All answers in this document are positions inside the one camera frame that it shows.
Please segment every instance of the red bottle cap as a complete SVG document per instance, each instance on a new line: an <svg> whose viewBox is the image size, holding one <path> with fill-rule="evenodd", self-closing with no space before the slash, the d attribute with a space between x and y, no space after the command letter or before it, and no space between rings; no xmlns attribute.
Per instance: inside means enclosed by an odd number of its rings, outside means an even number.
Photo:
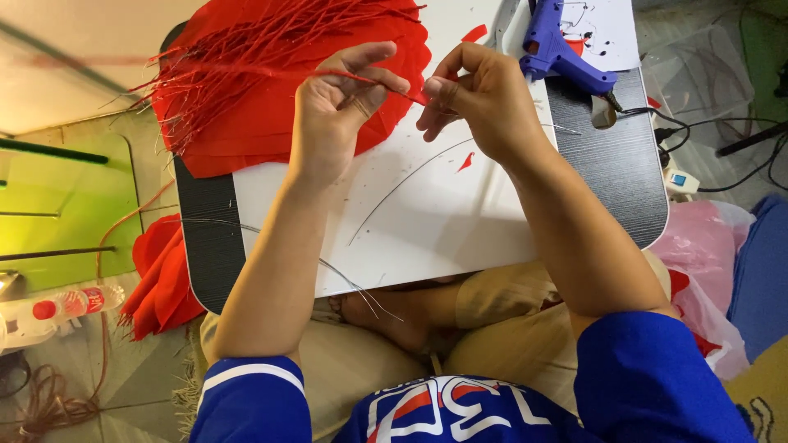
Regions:
<svg viewBox="0 0 788 443"><path fill-rule="evenodd" d="M39 301L33 305L33 317L38 320L53 318L56 312L58 312L58 307L51 300Z"/></svg>

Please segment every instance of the blue shirt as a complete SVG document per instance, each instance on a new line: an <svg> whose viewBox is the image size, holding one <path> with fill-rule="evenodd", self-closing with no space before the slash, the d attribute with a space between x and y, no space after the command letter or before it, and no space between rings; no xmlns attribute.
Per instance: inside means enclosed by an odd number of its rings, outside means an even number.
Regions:
<svg viewBox="0 0 788 443"><path fill-rule="evenodd" d="M424 378L361 400L334 441L753 441L692 333L665 315L613 314L589 326L574 392L582 424L522 385ZM190 441L311 441L298 366L286 357L214 364Z"/></svg>

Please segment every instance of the blue cloth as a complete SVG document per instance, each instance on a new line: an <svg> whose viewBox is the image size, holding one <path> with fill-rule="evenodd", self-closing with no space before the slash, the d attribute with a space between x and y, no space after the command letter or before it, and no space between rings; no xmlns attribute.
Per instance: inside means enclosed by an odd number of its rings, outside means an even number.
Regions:
<svg viewBox="0 0 788 443"><path fill-rule="evenodd" d="M727 315L750 362L788 334L788 202L769 195L753 214L757 220L736 256Z"/></svg>
<svg viewBox="0 0 788 443"><path fill-rule="evenodd" d="M361 400L334 441L753 441L679 320L608 315L578 342L576 417L522 385L424 378ZM285 357L227 359L206 376L194 443L308 442L303 376Z"/></svg>

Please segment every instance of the left hand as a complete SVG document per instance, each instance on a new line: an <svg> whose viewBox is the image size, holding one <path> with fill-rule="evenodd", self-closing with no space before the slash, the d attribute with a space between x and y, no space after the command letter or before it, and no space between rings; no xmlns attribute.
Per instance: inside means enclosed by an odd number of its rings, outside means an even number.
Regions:
<svg viewBox="0 0 788 443"><path fill-rule="evenodd" d="M411 88L407 80L388 69L370 66L395 53L394 42L364 43L341 50L318 66L354 73L379 84L319 76L299 86L288 170L292 180L320 191L348 170L359 129L383 105L388 90L407 92Z"/></svg>

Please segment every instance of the hot glue gun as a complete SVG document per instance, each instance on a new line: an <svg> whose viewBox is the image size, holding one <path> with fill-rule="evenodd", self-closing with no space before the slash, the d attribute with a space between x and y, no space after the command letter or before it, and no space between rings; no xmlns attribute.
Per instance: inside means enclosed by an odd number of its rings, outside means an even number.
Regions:
<svg viewBox="0 0 788 443"><path fill-rule="evenodd" d="M520 59L520 69L530 80L542 80L552 69L577 84L591 95L601 95L614 107L613 86L619 76L602 72L577 55L563 39L561 13L563 0L540 0L533 11L522 48L526 56Z"/></svg>

